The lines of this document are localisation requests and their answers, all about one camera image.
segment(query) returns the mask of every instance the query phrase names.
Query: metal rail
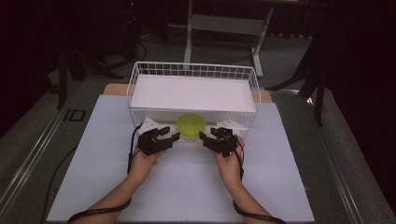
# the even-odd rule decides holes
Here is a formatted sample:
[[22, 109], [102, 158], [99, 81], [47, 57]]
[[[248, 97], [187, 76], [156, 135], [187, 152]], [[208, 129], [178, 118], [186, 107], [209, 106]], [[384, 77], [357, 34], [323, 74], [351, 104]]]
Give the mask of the metal rail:
[[46, 150], [47, 145], [61, 123], [68, 105], [80, 87], [80, 81], [73, 83], [72, 87], [70, 88], [68, 100], [60, 110], [55, 112], [46, 129], [38, 138], [28, 157], [21, 164], [15, 175], [12, 177], [12, 180], [9, 182], [4, 194], [0, 198], [0, 223], [3, 223], [6, 219], [11, 206], [14, 204], [15, 200], [20, 194], [30, 174], [35, 169], [37, 162], [40, 160], [41, 155]]

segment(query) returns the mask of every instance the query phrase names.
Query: white tabletop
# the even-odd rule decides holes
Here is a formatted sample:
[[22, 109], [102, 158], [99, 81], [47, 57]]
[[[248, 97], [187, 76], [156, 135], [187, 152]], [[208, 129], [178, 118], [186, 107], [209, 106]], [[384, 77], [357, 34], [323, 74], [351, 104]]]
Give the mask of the white tabletop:
[[[65, 222], [126, 176], [134, 127], [124, 96], [101, 95], [48, 221]], [[276, 105], [261, 104], [246, 138], [244, 184], [273, 216], [314, 221]], [[221, 184], [213, 156], [200, 144], [174, 143], [125, 209], [122, 222], [242, 222]]]

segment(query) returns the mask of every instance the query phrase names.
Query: wrist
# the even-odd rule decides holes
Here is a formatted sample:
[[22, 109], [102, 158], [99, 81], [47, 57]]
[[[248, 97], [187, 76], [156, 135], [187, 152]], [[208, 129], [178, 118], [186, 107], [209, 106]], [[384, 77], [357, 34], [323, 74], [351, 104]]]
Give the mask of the wrist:
[[239, 178], [223, 180], [223, 183], [225, 188], [230, 193], [236, 192], [244, 187], [242, 181]]
[[141, 181], [134, 175], [127, 175], [123, 182], [128, 185], [129, 188], [138, 189], [144, 181]]

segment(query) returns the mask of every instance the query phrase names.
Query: hand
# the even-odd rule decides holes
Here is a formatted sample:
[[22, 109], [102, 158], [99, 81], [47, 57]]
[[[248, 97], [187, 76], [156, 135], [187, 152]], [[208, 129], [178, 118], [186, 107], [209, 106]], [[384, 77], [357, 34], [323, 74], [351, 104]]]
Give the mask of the hand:
[[[242, 160], [242, 150], [245, 146], [245, 143], [240, 136], [235, 136], [238, 139], [238, 146], [236, 147], [236, 152], [238, 153], [239, 158]], [[236, 158], [236, 155], [232, 153], [226, 158], [222, 157], [222, 155], [218, 152], [213, 152], [213, 155], [216, 159], [216, 163], [218, 164], [219, 174], [225, 187], [228, 189], [232, 185], [241, 183], [241, 167], [239, 165], [238, 159]]]
[[157, 159], [162, 154], [163, 151], [147, 156], [145, 153], [140, 151], [138, 147], [136, 147], [134, 150], [134, 157], [131, 161], [131, 169], [127, 178], [131, 178], [139, 186], [142, 185], [149, 176], [152, 166], [158, 163]]

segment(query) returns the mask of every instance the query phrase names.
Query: metal stand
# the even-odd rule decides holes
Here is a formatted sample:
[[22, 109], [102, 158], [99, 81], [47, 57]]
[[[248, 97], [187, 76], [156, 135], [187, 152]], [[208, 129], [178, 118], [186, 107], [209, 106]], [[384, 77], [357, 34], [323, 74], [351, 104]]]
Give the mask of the metal stand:
[[194, 30], [207, 30], [226, 33], [235, 33], [243, 35], [257, 35], [258, 43], [255, 48], [252, 48], [251, 55], [253, 58], [254, 68], [256, 70], [257, 78], [262, 77], [262, 65], [259, 58], [259, 52], [262, 47], [262, 41], [265, 38], [268, 24], [271, 19], [273, 7], [269, 7], [266, 11], [264, 21], [240, 19], [240, 18], [227, 18], [217, 16], [206, 16], [192, 13], [192, 0], [189, 1], [189, 17], [187, 21], [187, 44], [184, 52], [184, 63], [191, 62], [191, 33]]

